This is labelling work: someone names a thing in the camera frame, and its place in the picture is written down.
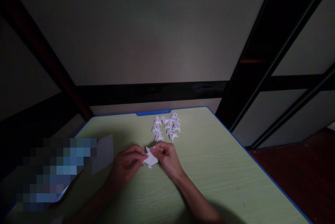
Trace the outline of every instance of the tabletop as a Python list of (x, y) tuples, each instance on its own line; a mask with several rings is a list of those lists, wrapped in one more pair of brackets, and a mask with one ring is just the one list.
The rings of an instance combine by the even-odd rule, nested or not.
[[(181, 133), (175, 139), (180, 163), (187, 175), (228, 223), (308, 223), (294, 203), (207, 107), (171, 110), (178, 113)], [(114, 156), (138, 144), (152, 147), (156, 114), (121, 114), (92, 118), (77, 138), (113, 134)], [(166, 142), (171, 142), (161, 130)], [(70, 216), (102, 186), (111, 166), (91, 175), (90, 163), (77, 176), (63, 202), (42, 213), (44, 221)], [(111, 201), (98, 223), (187, 222), (190, 213), (179, 191), (159, 164), (142, 167)]]

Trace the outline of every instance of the person's left hand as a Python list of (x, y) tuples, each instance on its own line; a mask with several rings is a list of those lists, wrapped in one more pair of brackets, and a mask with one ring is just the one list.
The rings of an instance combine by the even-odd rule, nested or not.
[(106, 186), (112, 187), (116, 193), (121, 191), (143, 166), (142, 163), (147, 157), (143, 148), (138, 145), (133, 145), (118, 153), (105, 182)]

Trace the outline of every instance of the finger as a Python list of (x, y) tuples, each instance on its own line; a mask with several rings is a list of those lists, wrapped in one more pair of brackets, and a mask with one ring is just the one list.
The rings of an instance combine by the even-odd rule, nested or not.
[(129, 169), (129, 179), (133, 178), (135, 173), (140, 169), (142, 162), (140, 160), (136, 161), (135, 164)]
[(161, 142), (158, 142), (158, 143), (155, 145), (155, 148), (158, 149), (158, 150), (163, 149), (162, 152), (164, 152), (165, 154), (167, 154), (167, 153), (168, 153), (168, 150), (169, 150), (169, 148), (170, 148), (171, 146), (173, 146), (173, 144), (171, 144), (171, 143), (166, 143), (166, 142), (161, 141)]
[(150, 152), (154, 157), (156, 157), (159, 161), (162, 160), (164, 157), (164, 154), (162, 154), (159, 150), (156, 150), (156, 148), (150, 148)]
[(142, 147), (140, 147), (139, 145), (136, 145), (136, 144), (128, 147), (127, 149), (125, 149), (124, 151), (122, 151), (122, 153), (128, 153), (128, 152), (134, 152), (134, 151), (136, 151), (136, 152), (138, 152), (140, 154), (145, 155), (144, 149)]
[(126, 162), (126, 165), (129, 165), (134, 160), (140, 160), (141, 162), (143, 162), (143, 160), (145, 160), (147, 157), (148, 155), (142, 155), (138, 152), (130, 152), (124, 156), (124, 162)]

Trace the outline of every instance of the dark red beam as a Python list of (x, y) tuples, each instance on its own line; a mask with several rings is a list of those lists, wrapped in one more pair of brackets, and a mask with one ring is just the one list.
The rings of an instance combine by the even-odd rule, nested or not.
[(86, 121), (92, 118), (94, 116), (93, 112), (77, 94), (76, 85), (22, 2), (20, 0), (1, 0), (1, 14), (17, 32), (58, 87), (68, 94), (78, 106), (82, 117)]

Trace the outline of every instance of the pile of paper figures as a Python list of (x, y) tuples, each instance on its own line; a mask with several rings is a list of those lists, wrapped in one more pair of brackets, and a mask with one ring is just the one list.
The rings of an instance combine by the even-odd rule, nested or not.
[(164, 129), (166, 129), (166, 135), (169, 136), (171, 141), (174, 141), (174, 138), (178, 137), (177, 133), (175, 131), (180, 132), (180, 123), (178, 119), (178, 114), (177, 113), (172, 113), (171, 118), (166, 118), (166, 117), (158, 117), (156, 116), (154, 119), (154, 124), (152, 126), (152, 133), (155, 136), (155, 141), (164, 141), (164, 137), (162, 135), (162, 132), (159, 128), (159, 125), (164, 124)]

